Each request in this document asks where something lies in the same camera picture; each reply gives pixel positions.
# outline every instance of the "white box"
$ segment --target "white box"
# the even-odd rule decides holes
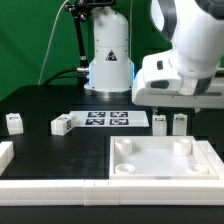
[[[64,136],[75,127],[76,116],[72,114],[62,114],[51,122],[52,135]]]
[[[152,116],[152,133],[153,136],[166,136],[167,122],[165,115]]]
[[[6,123],[9,135],[16,135],[23,133],[23,122],[20,114],[10,113],[6,115]]]
[[[173,119],[173,135],[187,135],[187,115],[174,114]]]

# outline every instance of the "triangular warning label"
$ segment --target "triangular warning label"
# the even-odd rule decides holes
[[[106,61],[117,61],[117,58],[112,50],[108,54]]]

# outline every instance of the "white foam block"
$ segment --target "white foam block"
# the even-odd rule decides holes
[[[153,115],[152,117],[153,136],[166,136],[167,122],[165,115]]]
[[[6,123],[9,135],[16,135],[23,133],[23,122],[20,114],[10,113],[6,115]]]
[[[52,135],[65,135],[75,127],[76,116],[72,114],[62,114],[51,122]]]
[[[174,114],[173,119],[173,135],[187,135],[187,115]]]
[[[0,175],[4,172],[14,157],[13,143],[2,142],[0,144]]]

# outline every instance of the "white plastic tray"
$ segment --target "white plastic tray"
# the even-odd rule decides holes
[[[175,144],[184,141],[191,150],[180,155]],[[111,137],[110,179],[219,179],[210,160],[190,136]]]

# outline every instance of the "black label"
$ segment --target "black label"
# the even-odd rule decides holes
[[[106,61],[117,61],[117,58],[112,50],[110,51],[109,55],[107,56]]]

